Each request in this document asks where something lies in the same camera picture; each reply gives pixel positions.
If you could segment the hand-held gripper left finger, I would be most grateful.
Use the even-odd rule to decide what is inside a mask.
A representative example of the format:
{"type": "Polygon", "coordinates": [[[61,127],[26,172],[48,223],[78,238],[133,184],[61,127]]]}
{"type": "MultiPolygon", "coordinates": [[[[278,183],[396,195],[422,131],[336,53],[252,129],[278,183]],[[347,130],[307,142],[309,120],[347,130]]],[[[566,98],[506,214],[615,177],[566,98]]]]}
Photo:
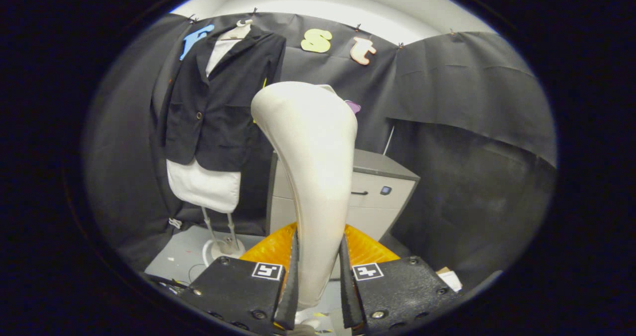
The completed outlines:
{"type": "Polygon", "coordinates": [[[295,329],[299,300],[296,224],[281,228],[242,259],[217,257],[180,298],[239,329],[271,336],[295,329]]]}

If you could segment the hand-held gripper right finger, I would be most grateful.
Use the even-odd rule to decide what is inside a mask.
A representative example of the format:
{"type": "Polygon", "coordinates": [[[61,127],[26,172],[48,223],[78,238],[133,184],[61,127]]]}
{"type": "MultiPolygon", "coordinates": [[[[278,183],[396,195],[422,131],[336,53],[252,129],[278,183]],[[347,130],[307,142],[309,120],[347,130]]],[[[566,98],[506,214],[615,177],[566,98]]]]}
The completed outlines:
{"type": "Polygon", "coordinates": [[[343,325],[354,336],[424,325],[460,297],[420,257],[399,257],[350,225],[340,244],[340,289],[343,325]]]}

